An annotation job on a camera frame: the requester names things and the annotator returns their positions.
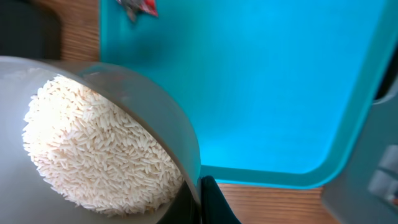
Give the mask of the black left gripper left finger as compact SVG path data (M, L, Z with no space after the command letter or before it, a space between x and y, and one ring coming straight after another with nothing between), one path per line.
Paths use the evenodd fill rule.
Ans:
M198 205L186 182L183 182L165 215L157 224L200 224Z

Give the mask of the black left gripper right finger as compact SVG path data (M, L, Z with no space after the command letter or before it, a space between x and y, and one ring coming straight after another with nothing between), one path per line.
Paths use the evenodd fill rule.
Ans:
M204 224L241 224L212 176L201 179L201 212Z

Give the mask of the white rice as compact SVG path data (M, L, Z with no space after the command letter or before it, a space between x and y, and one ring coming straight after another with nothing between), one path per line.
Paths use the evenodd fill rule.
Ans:
M23 147L40 176L65 200L126 216L171 202L183 176L134 118L63 76L37 90L25 114Z

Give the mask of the grey bowl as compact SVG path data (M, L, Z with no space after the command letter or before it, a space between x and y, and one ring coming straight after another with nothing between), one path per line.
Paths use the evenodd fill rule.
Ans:
M66 62L1 57L1 222L157 223L171 203L126 218L91 212L50 189L22 147L30 98L56 75L97 91L134 117L167 151L183 174L201 217L200 150L191 122L160 86L124 67L99 62Z

